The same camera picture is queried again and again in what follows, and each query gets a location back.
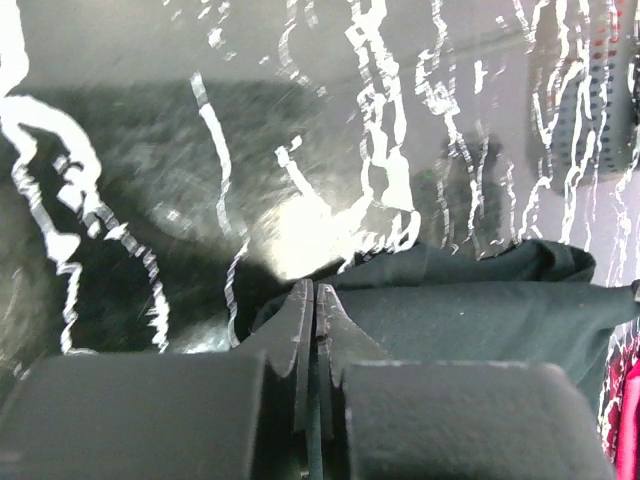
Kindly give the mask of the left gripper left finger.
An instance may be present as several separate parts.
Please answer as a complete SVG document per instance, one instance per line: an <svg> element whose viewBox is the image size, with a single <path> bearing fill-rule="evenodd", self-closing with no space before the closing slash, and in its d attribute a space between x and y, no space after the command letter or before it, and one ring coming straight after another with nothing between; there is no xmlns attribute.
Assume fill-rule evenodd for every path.
<svg viewBox="0 0 640 480"><path fill-rule="evenodd" d="M36 363L1 414L5 479L299 479L313 285L222 353Z"/></svg>

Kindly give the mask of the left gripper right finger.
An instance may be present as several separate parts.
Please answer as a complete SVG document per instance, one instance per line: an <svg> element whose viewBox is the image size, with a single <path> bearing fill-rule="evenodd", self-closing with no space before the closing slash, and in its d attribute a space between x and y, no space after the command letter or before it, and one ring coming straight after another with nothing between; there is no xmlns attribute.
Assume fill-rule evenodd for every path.
<svg viewBox="0 0 640 480"><path fill-rule="evenodd" d="M594 419L548 363L392 359L316 297L319 415L331 479L611 479Z"/></svg>

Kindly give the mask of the black polo shirt blue logo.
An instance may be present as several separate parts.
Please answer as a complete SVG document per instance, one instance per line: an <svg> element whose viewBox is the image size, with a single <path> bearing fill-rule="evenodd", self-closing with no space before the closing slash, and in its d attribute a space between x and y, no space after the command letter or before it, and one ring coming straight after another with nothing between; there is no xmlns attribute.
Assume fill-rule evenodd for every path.
<svg viewBox="0 0 640 480"><path fill-rule="evenodd" d="M399 360L552 363L596 404L610 336L639 302L635 285L594 284L595 269L584 250L530 239L480 260L418 244L312 281Z"/></svg>

